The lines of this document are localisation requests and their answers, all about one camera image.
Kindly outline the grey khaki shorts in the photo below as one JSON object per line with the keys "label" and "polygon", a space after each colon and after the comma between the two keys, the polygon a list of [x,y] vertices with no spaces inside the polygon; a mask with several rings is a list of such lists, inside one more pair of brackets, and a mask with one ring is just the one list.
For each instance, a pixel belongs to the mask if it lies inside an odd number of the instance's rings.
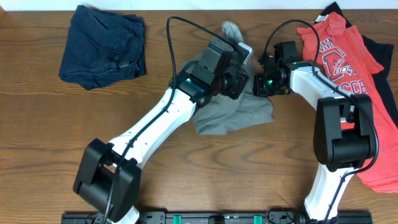
{"label": "grey khaki shorts", "polygon": [[272,103],[268,98],[254,96],[252,90],[254,76],[261,71],[261,66],[252,60],[244,66],[244,71],[248,82],[238,99],[216,95],[193,115],[198,134],[226,135],[231,131],[273,122]]}

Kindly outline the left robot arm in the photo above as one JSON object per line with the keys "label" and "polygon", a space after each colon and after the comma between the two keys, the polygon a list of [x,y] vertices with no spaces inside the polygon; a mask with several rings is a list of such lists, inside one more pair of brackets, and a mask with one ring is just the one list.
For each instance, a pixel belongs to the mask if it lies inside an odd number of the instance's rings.
{"label": "left robot arm", "polygon": [[199,60],[174,75],[161,100],[133,127],[105,143],[86,146],[73,191],[100,213],[102,223],[136,223],[141,173],[157,148],[216,95],[232,100],[243,92],[253,50],[215,37]]}

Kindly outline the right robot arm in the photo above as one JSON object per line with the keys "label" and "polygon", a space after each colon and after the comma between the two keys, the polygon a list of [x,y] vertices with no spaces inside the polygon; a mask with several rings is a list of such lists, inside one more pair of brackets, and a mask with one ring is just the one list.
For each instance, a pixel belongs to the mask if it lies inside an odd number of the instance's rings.
{"label": "right robot arm", "polygon": [[254,78],[256,96],[296,93],[316,111],[313,150],[318,170],[310,193],[303,201],[300,223],[338,223],[338,204],[352,176],[375,163],[379,141],[373,122],[372,101],[352,95],[327,79],[311,60],[302,60],[295,42],[263,52],[263,72]]}

